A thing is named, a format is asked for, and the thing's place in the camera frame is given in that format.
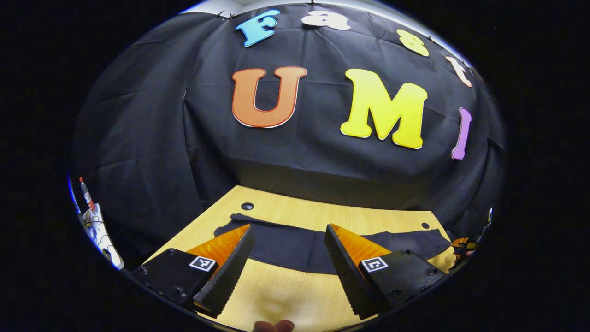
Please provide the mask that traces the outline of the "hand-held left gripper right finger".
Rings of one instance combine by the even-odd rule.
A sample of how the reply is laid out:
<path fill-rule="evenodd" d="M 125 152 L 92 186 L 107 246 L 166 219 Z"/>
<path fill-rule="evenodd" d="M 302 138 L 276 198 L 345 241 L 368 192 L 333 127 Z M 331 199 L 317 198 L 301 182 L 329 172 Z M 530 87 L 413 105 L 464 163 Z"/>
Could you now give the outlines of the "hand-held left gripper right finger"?
<path fill-rule="evenodd" d="M 404 307 L 447 275 L 412 250 L 386 249 L 339 225 L 327 225 L 324 243 L 361 320 Z"/>

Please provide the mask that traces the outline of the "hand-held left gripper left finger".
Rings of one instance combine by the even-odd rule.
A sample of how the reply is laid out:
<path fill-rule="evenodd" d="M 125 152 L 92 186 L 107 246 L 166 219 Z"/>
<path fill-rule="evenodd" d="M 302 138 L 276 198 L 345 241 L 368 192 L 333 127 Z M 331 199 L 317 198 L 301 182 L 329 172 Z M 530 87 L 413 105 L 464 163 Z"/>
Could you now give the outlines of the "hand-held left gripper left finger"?
<path fill-rule="evenodd" d="M 131 275 L 176 305 L 215 319 L 232 295 L 253 246 L 254 232 L 246 224 L 188 251 L 169 248 Z"/>

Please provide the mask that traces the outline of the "white printed banner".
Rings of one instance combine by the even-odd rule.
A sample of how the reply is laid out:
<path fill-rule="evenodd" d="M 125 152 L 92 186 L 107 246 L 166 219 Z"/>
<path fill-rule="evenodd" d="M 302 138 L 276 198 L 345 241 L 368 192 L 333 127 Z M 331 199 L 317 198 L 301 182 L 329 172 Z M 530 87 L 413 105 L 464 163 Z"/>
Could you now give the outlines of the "white printed banner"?
<path fill-rule="evenodd" d="M 94 202 L 82 177 L 79 178 L 80 187 L 86 204 L 87 211 L 83 214 L 83 225 L 90 240 L 95 244 L 99 252 L 118 270 L 124 268 L 124 261 L 112 243 L 109 232 L 106 229 L 105 219 L 99 204 Z"/>

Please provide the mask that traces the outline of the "dark jeans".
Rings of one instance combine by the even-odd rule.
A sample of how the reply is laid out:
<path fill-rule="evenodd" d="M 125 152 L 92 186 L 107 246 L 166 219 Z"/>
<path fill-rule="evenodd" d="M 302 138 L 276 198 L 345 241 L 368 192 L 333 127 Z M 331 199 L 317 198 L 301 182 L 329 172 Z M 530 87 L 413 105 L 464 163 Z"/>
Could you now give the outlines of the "dark jeans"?
<path fill-rule="evenodd" d="M 215 237 L 249 224 L 254 231 L 254 247 L 249 258 L 270 265 L 304 273 L 335 275 L 330 254 L 325 246 L 325 232 L 312 231 L 292 225 L 258 220 L 241 213 L 230 215 L 230 222 L 213 232 Z M 413 250 L 428 260 L 450 247 L 438 229 L 403 233 L 379 232 L 365 239 L 391 251 Z"/>

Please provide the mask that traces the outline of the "black backdrop cloth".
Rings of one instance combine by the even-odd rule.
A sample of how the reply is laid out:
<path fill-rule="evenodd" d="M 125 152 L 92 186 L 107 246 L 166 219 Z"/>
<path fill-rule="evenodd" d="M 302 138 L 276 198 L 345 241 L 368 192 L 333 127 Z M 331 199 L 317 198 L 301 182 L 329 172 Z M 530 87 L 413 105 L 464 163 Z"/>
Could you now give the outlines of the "black backdrop cloth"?
<path fill-rule="evenodd" d="M 492 92 L 443 41 L 299 2 L 190 9 L 128 46 L 82 105 L 71 173 L 140 262 L 238 185 L 430 211 L 451 239 L 475 235 L 507 156 Z"/>

